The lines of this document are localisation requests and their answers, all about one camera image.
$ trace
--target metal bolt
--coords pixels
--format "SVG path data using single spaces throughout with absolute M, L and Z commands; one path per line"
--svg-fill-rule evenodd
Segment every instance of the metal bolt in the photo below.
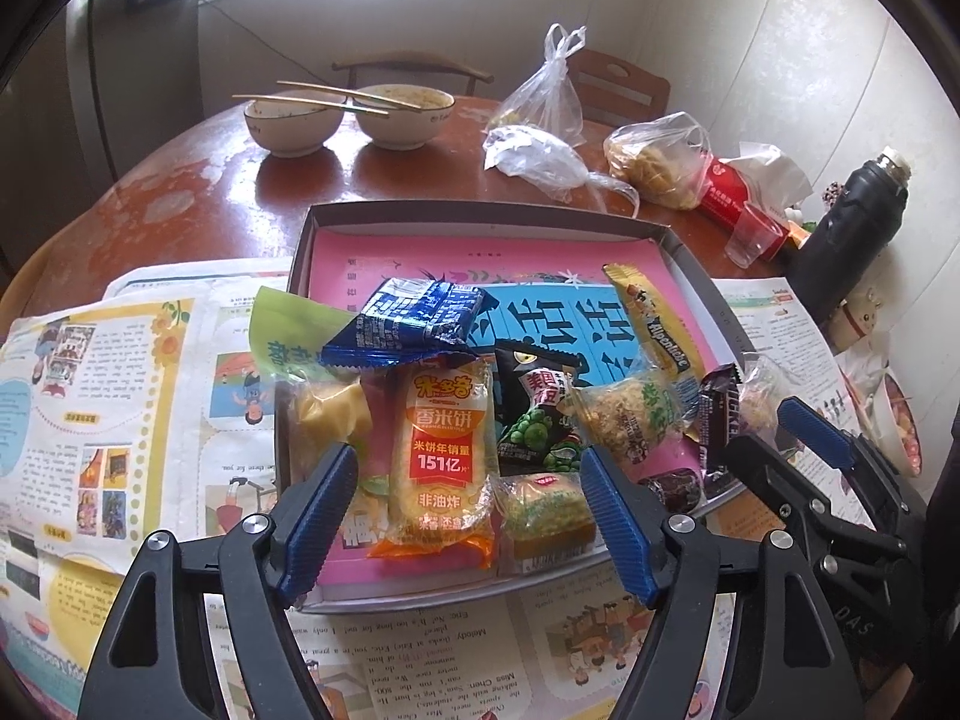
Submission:
M 773 544 L 776 549 L 790 549 L 790 547 L 793 546 L 793 536 L 790 536 L 790 533 L 786 531 L 771 531 L 770 543 Z
M 169 543 L 170 534 L 166 531 L 157 531 L 147 536 L 147 549 L 152 549 L 154 552 L 160 552 Z
M 249 517 L 244 519 L 241 524 L 246 533 L 255 535 L 256 533 L 263 533 L 265 530 L 267 530 L 268 526 L 270 525 L 270 519 L 265 517 L 264 514 L 251 514 Z
M 667 520 L 667 525 L 669 525 L 670 530 L 675 533 L 689 533 L 697 527 L 697 523 L 686 514 L 674 514 L 673 517 Z

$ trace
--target thermos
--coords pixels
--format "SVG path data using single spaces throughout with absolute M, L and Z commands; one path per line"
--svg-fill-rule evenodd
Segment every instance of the thermos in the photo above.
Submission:
M 790 287 L 820 324 L 851 293 L 904 220 L 910 165 L 885 148 L 854 170 L 787 269 Z

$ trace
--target clear plastic cup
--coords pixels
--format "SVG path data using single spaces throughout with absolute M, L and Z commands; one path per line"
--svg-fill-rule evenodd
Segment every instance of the clear plastic cup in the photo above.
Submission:
M 779 236 L 781 227 L 760 208 L 743 206 L 724 251 L 738 268 L 750 268 Z

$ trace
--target wooden chopstick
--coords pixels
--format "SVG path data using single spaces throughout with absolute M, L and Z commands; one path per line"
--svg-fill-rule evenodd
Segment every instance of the wooden chopstick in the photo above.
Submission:
M 325 100 L 309 100 L 309 98 L 277 98 L 270 95 L 233 95 L 234 100 L 257 100 L 260 103 L 304 103 L 316 105 L 318 108 L 341 108 L 353 113 L 368 113 L 373 116 L 389 117 L 390 111 L 383 108 L 364 108 L 362 105 L 347 105 L 344 103 L 329 103 Z
M 405 103 L 403 100 L 394 100 L 393 98 L 381 97 L 381 95 L 371 95 L 367 92 L 358 92 L 356 89 L 341 89 L 337 86 L 323 86 L 318 83 L 306 83 L 305 81 L 277 81 L 280 86 L 296 86 L 301 89 L 319 89 L 321 92 L 335 92 L 340 95 L 356 98 L 357 100 L 371 100 L 373 103 L 387 103 L 395 105 L 397 108 L 403 108 L 408 111 L 422 111 L 419 105 L 414 103 Z

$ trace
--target red-brown tabletop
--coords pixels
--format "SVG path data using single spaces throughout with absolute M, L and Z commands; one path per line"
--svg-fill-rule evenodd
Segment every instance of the red-brown tabletop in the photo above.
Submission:
M 107 283 L 134 268 L 191 260 L 293 254 L 306 209 L 355 199 L 553 200 L 520 178 L 483 169 L 483 128 L 496 103 L 459 98 L 438 138 L 416 151 L 373 146 L 352 114 L 314 154 L 270 156 L 247 132 L 243 106 L 224 111 L 162 146 L 125 175 L 56 242 L 26 313 L 102 298 Z M 578 151 L 605 170 L 609 127 L 584 122 Z M 608 210 L 628 214 L 606 193 Z M 573 204 L 589 207 L 585 191 Z M 775 275 L 757 263 L 741 271 L 724 255 L 728 233 L 697 212 L 649 203 L 640 218 L 669 224 L 714 278 Z

